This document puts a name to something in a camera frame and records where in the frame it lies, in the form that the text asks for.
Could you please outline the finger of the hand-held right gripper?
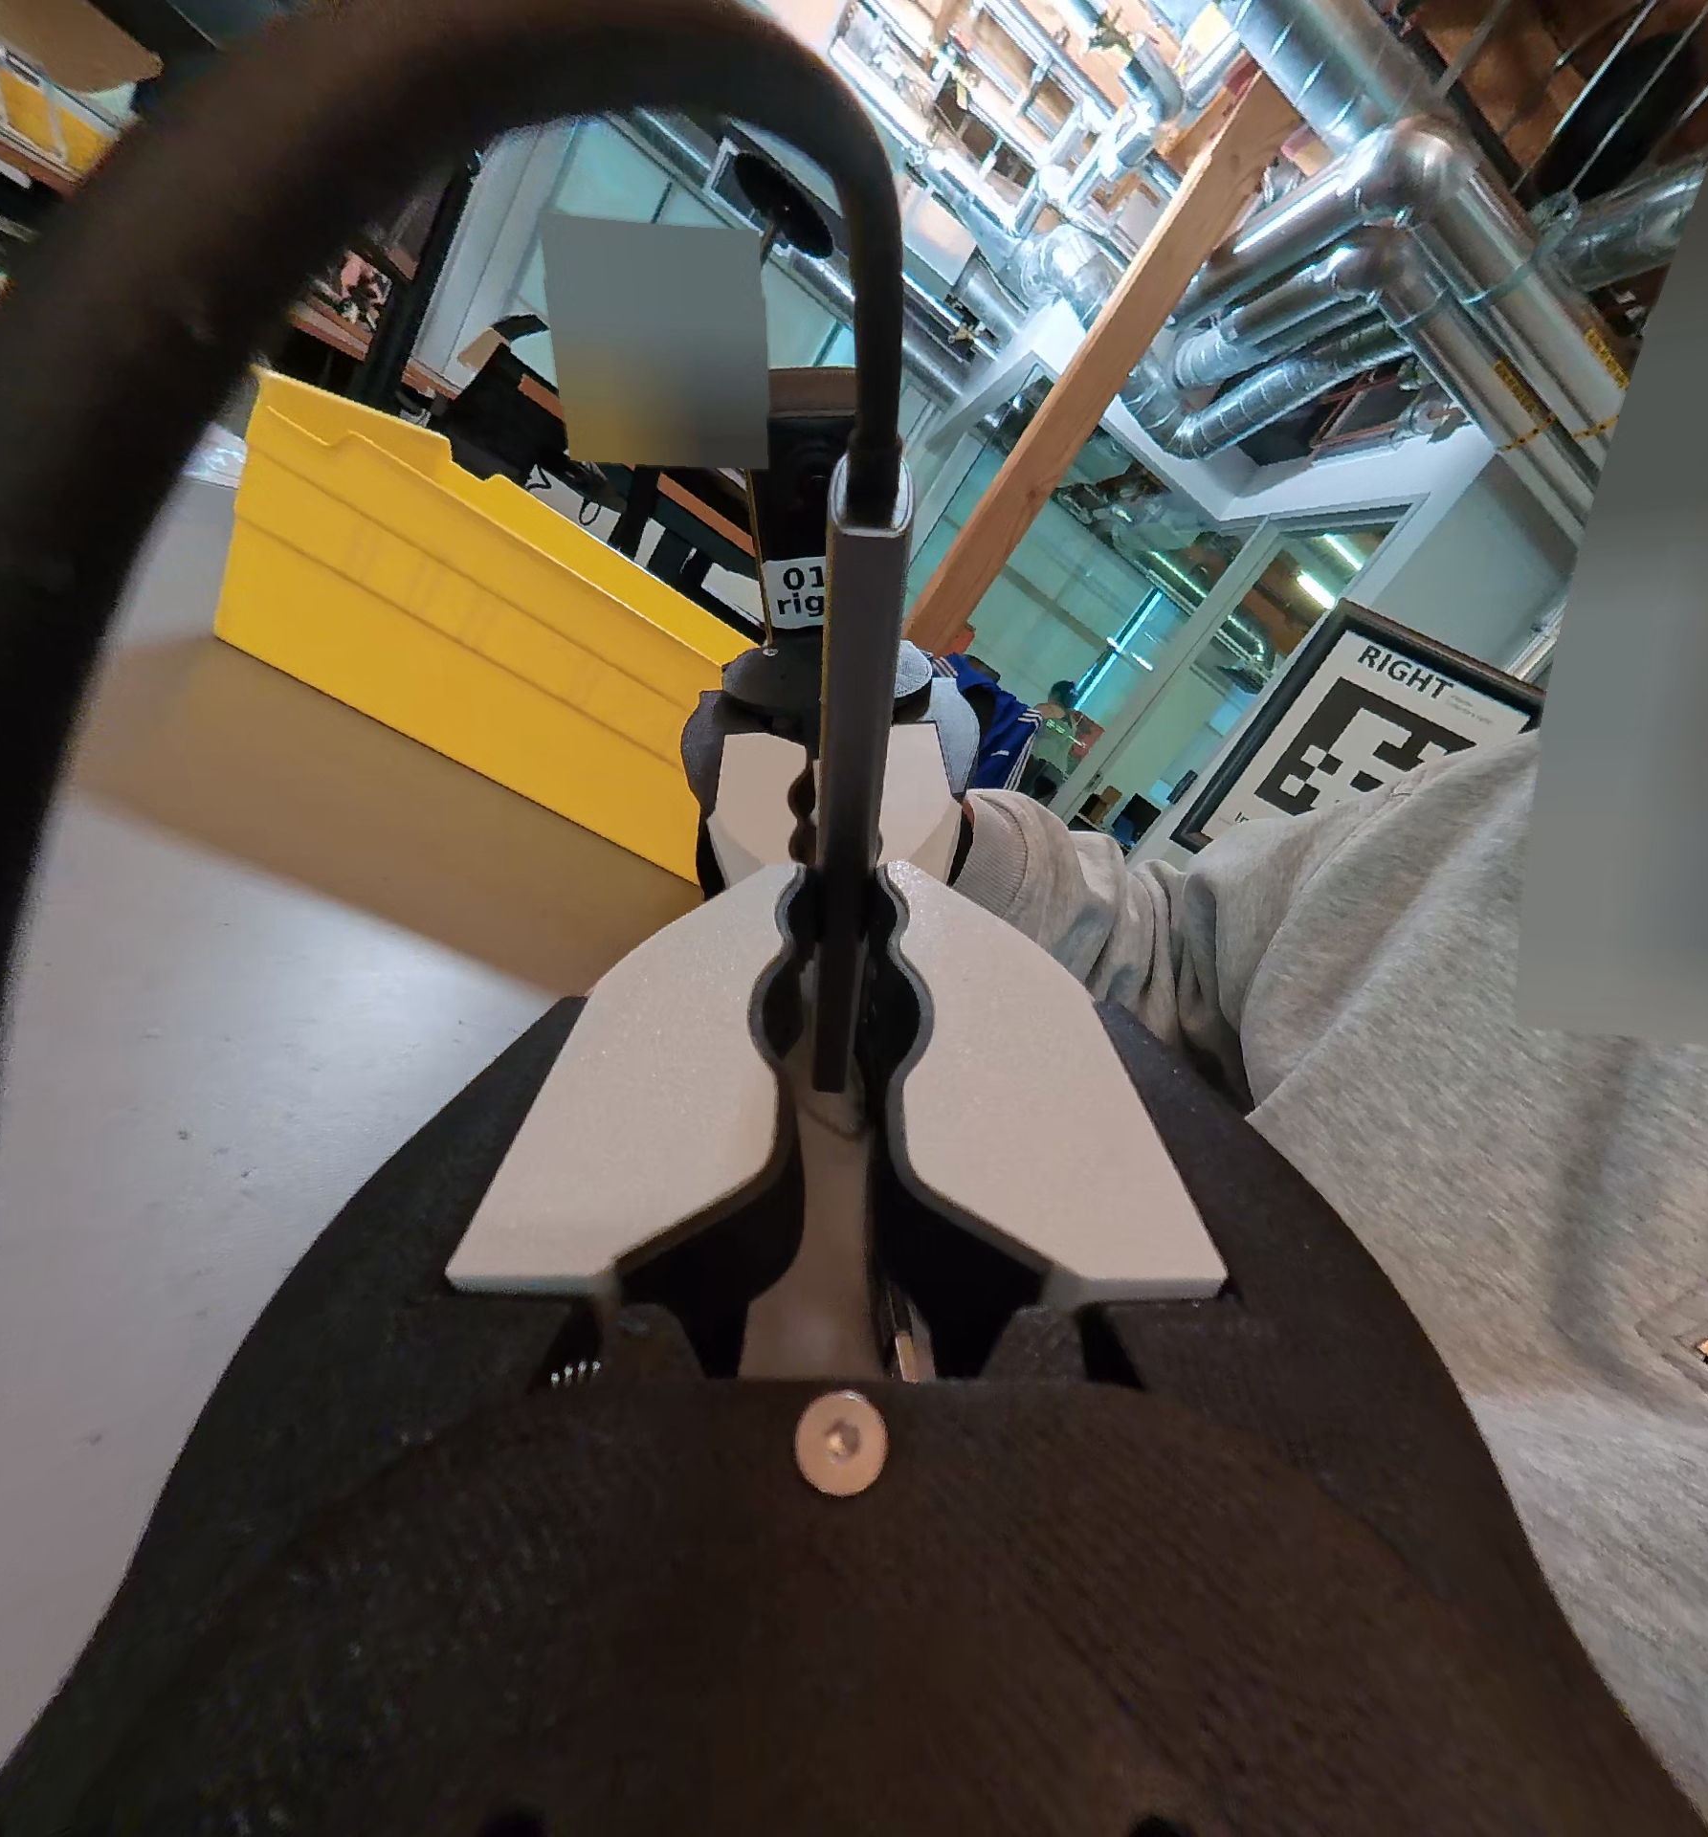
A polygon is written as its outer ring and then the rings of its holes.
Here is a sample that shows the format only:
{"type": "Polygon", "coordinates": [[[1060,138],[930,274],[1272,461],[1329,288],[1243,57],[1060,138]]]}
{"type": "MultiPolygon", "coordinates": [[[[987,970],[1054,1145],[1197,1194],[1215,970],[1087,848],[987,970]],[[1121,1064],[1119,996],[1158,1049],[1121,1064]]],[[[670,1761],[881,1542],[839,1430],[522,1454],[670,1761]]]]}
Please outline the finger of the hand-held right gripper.
{"type": "Polygon", "coordinates": [[[963,836],[961,795],[949,789],[940,730],[932,722],[890,726],[883,781],[883,866],[908,864],[949,883],[963,836]]]}
{"type": "Polygon", "coordinates": [[[705,815],[705,842],[725,889],[766,868],[796,866],[796,815],[790,793],[810,773],[806,750],[766,732],[727,734],[717,789],[705,815]]]}

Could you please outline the grey desk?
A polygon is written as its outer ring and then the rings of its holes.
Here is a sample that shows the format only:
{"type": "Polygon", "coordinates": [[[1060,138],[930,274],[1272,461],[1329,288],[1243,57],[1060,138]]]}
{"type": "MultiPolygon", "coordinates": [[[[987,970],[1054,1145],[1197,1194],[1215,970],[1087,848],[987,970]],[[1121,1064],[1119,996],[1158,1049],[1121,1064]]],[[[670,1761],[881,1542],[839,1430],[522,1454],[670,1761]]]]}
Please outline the grey desk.
{"type": "Polygon", "coordinates": [[[0,1059],[0,1765],[221,1367],[452,1094],[696,887],[214,638],[186,480],[52,809],[0,1059]]]}

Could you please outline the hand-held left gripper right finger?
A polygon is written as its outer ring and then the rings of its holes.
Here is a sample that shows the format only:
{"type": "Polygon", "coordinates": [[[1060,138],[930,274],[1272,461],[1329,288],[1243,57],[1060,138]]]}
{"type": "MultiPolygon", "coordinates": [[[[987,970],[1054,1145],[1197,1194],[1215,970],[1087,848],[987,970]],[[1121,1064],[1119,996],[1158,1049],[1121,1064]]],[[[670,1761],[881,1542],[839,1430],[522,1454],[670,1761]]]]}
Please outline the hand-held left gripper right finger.
{"type": "Polygon", "coordinates": [[[914,864],[883,889],[918,1011],[886,1088],[904,1192],[1048,1308],[1213,1298],[1225,1263],[1085,988],[914,864]]]}

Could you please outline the yellow storage bin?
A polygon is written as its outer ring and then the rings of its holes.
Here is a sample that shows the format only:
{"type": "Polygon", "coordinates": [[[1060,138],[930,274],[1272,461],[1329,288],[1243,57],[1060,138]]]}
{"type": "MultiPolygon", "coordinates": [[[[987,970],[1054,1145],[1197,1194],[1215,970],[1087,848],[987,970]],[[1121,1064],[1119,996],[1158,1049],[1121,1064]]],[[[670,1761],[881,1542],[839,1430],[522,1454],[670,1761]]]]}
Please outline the yellow storage bin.
{"type": "Polygon", "coordinates": [[[253,380],[214,638],[692,883],[680,736],[749,634],[440,433],[253,380]]]}

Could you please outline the silver ventilation ducts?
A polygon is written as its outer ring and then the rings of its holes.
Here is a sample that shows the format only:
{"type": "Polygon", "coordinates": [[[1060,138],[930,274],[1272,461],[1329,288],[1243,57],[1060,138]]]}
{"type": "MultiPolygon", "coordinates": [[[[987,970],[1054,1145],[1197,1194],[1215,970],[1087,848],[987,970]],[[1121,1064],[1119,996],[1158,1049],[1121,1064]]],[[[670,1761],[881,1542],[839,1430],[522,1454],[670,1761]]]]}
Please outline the silver ventilation ducts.
{"type": "Polygon", "coordinates": [[[1176,317],[1207,323],[1363,230],[1392,232],[1538,437],[1597,478],[1628,372],[1589,293],[1666,266],[1681,236],[1703,156],[1674,162],[1660,146],[1701,111],[1691,55],[1708,4],[1609,4],[1585,42],[1597,69],[1514,179],[1376,4],[1219,4],[1219,16],[1329,162],[1217,248],[1176,317]]]}

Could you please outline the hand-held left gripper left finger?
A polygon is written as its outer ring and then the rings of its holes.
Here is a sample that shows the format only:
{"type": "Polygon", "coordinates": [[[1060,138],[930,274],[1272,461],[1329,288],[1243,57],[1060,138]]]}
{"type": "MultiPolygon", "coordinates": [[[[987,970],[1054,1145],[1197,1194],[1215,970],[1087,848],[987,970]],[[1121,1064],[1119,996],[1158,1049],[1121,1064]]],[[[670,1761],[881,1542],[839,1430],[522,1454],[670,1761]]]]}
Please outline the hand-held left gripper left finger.
{"type": "Polygon", "coordinates": [[[800,885],[763,868],[591,988],[448,1259],[456,1293],[735,1310],[786,1275],[800,1163],[753,1003],[800,885]]]}

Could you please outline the framed black-white marker sign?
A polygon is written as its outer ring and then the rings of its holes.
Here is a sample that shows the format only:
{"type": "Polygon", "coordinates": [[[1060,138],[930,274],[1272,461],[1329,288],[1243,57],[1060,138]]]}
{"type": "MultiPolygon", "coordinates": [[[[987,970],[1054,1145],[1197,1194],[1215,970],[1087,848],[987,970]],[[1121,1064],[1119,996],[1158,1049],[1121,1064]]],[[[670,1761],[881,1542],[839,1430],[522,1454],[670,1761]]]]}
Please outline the framed black-white marker sign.
{"type": "Polygon", "coordinates": [[[1538,685],[1341,600],[1178,797],[1162,844],[1199,852],[1251,821],[1355,803],[1532,730],[1542,703],[1538,685]]]}

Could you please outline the black round lamp on pole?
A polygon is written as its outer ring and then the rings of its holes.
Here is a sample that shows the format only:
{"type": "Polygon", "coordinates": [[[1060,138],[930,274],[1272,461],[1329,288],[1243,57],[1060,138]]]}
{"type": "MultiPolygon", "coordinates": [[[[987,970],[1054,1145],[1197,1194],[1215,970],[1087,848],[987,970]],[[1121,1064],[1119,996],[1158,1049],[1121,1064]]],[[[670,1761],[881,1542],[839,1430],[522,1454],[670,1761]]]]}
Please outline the black round lamp on pole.
{"type": "Polygon", "coordinates": [[[761,227],[759,264],[766,264],[778,246],[810,262],[824,262],[833,254],[833,229],[788,171],[755,150],[733,152],[729,171],[749,215],[761,227]]]}

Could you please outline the wooden beam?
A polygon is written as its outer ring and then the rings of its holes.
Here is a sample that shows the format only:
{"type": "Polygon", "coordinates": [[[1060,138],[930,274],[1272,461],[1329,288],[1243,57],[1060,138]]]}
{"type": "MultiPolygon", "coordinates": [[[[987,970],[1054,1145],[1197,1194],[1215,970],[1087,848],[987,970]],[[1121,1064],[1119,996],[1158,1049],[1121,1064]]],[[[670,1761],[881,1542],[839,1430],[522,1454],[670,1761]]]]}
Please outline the wooden beam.
{"type": "Polygon", "coordinates": [[[914,598],[904,636],[918,649],[928,655],[953,649],[981,596],[1296,126],[1296,111],[1270,79],[1256,75],[1186,171],[1154,232],[914,598]]]}

